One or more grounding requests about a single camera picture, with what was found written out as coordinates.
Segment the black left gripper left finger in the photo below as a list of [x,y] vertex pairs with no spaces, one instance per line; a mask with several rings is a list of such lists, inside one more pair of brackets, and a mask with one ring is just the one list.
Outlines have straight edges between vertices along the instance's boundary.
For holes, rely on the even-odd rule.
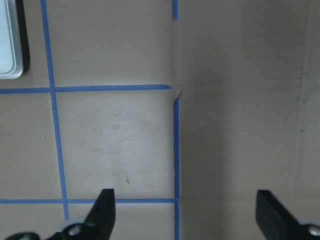
[[52,240],[108,240],[115,225],[114,189],[103,189],[82,223],[55,233]]

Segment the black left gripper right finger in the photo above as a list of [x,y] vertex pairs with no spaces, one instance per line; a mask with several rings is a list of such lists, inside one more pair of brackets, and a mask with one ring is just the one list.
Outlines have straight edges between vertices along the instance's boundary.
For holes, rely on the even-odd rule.
[[255,220],[266,240],[318,240],[320,238],[318,224],[298,221],[270,190],[257,191]]

